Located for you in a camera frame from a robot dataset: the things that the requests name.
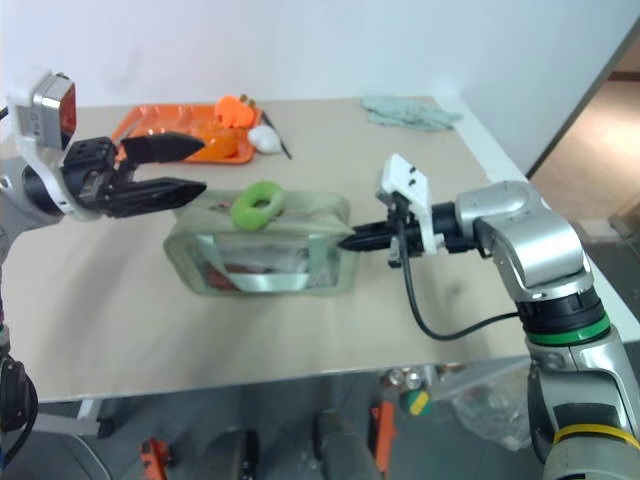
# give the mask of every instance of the black cable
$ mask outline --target black cable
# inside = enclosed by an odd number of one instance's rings
[[[402,262],[402,272],[404,273],[404,284],[407,289],[407,296],[409,297],[409,305],[411,306],[411,312],[413,313],[413,317],[416,319],[416,323],[418,324],[418,327],[420,327],[420,330],[422,330],[429,337],[439,341],[457,340],[466,335],[469,335],[470,333],[475,332],[476,330],[480,330],[481,328],[486,327],[487,325],[491,325],[492,323],[518,316],[518,312],[503,313],[502,315],[496,315],[495,317],[487,318],[486,320],[478,322],[475,325],[471,325],[470,327],[464,328],[458,332],[449,333],[446,335],[443,335],[431,330],[424,323],[424,320],[422,319],[422,315],[420,315],[418,304],[416,302],[416,295],[413,290],[413,278],[411,276],[411,265],[409,264],[407,238],[404,231],[404,222],[402,220],[397,222],[397,228],[398,228],[398,240],[400,243],[400,260]]]
[[[38,416],[38,394],[36,392],[36,387],[27,375],[27,388],[29,389],[29,404],[31,406],[29,410],[29,418],[27,419],[27,424],[24,426],[22,432],[20,432],[20,436],[15,441],[11,448],[4,456],[4,467],[6,468],[9,463],[13,460],[16,454],[20,451],[24,442],[27,441],[27,437],[33,430],[33,425],[36,423],[36,417]]]

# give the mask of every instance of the beige tabletop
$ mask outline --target beige tabletop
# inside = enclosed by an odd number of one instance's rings
[[[245,166],[148,165],[137,178],[175,176],[227,189],[271,179],[290,189],[337,192],[350,201],[353,224],[385,217],[374,191],[392,153],[429,176],[434,201],[487,183],[455,131],[374,125],[357,100],[261,106],[293,160],[273,155]],[[80,109],[75,138],[110,135],[127,110]],[[196,296],[162,250],[174,221],[171,212],[91,223],[67,218],[15,243],[3,271],[6,321],[13,355],[43,400],[525,353],[516,319],[456,342],[427,338],[386,252],[362,255],[355,289],[336,297]],[[423,316],[441,332],[514,308],[493,264],[474,253],[417,259],[413,271]]]

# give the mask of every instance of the plastic bag on floor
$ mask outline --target plastic bag on floor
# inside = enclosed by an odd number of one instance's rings
[[[511,450],[529,446],[528,368],[469,388],[451,400],[460,422],[471,432]]]

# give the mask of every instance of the orange food tray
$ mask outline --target orange food tray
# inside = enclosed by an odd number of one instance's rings
[[[138,137],[154,133],[179,132],[201,139],[205,146],[184,161],[189,163],[241,164],[251,161],[256,149],[249,143],[250,128],[224,128],[214,115],[215,105],[138,105],[131,109],[111,140],[118,142],[123,135]],[[251,128],[260,124],[262,110],[255,108]],[[118,160],[124,158],[120,146]]]

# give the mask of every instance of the orange toy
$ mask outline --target orange toy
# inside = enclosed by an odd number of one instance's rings
[[[239,128],[225,127],[218,121],[218,105],[139,105],[129,111],[111,139],[119,143],[122,137],[164,132],[185,133],[205,143],[202,149],[184,160],[185,162],[247,163],[255,153],[255,148],[247,139],[247,133],[260,123],[262,111],[244,103],[242,105],[251,111],[252,123]],[[243,115],[243,119],[247,120],[246,111]],[[123,158],[124,152],[120,148],[118,160]]]
[[[225,95],[215,108],[216,120],[225,128],[249,127],[255,121],[255,111],[232,95]]]

